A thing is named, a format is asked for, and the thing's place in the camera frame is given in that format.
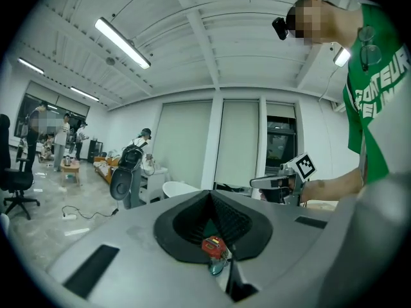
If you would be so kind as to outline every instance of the black cabinet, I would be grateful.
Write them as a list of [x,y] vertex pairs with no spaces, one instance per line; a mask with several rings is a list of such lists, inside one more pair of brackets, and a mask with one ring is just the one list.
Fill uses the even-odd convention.
[[103,149],[103,143],[100,141],[90,141],[89,154],[87,156],[87,161],[89,163],[94,163],[94,157],[99,157]]

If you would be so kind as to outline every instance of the white ceiling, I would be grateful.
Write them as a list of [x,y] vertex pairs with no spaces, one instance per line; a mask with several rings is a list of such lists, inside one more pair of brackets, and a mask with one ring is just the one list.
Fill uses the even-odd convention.
[[[355,8],[356,0],[330,0]],[[336,50],[281,41],[271,27],[295,0],[42,0],[18,34],[21,56],[61,85],[115,108],[195,89],[263,87],[322,95]],[[152,66],[142,70],[94,28],[106,18]],[[105,63],[116,60],[114,66]],[[342,102],[346,67],[326,99]]]

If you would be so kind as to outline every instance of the gray pants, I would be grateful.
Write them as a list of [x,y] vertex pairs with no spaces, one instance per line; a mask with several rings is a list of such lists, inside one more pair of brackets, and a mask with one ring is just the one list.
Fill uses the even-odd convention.
[[61,171],[60,164],[64,156],[65,146],[54,144],[54,170]]
[[140,206],[139,194],[140,194],[140,182],[141,182],[141,168],[137,167],[133,171],[133,180],[131,183],[130,193],[123,200],[124,208],[126,210],[133,209]]

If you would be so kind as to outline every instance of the fluorescent light fixture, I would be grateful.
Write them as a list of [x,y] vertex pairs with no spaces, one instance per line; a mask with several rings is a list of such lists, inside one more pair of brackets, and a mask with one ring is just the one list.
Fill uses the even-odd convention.
[[33,64],[30,64],[27,60],[24,60],[24,59],[22,59],[22,58],[19,58],[18,61],[19,61],[21,64],[29,67],[30,69],[33,69],[34,71],[39,72],[40,74],[44,74],[44,71],[43,71],[42,69],[39,69],[38,67],[35,67]]
[[350,57],[351,54],[349,53],[349,51],[341,47],[338,53],[335,55],[333,61],[335,65],[343,67]]
[[104,17],[98,19],[94,26],[118,48],[123,50],[133,61],[139,64],[142,69],[147,69],[151,66],[151,63],[135,47],[133,47],[118,30],[107,22]]
[[70,89],[71,89],[72,91],[75,91],[75,92],[83,95],[83,96],[86,96],[86,97],[88,97],[88,98],[91,98],[91,99],[93,99],[93,100],[95,100],[95,101],[99,101],[98,98],[93,97],[92,95],[86,94],[85,92],[82,92],[81,90],[78,90],[78,89],[76,89],[76,88],[74,88],[74,87],[71,87]]

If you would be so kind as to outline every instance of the chair base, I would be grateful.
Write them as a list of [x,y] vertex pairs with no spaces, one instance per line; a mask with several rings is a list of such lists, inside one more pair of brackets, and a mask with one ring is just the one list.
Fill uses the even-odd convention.
[[40,207],[40,202],[38,200],[35,200],[34,198],[25,198],[23,191],[15,191],[15,197],[14,198],[5,198],[3,200],[3,204],[7,206],[7,202],[11,202],[12,204],[7,208],[5,214],[8,214],[13,208],[18,205],[21,207],[21,209],[26,213],[27,220],[30,220],[30,214],[28,213],[26,207],[24,206],[23,203],[31,203],[35,202],[38,207]]

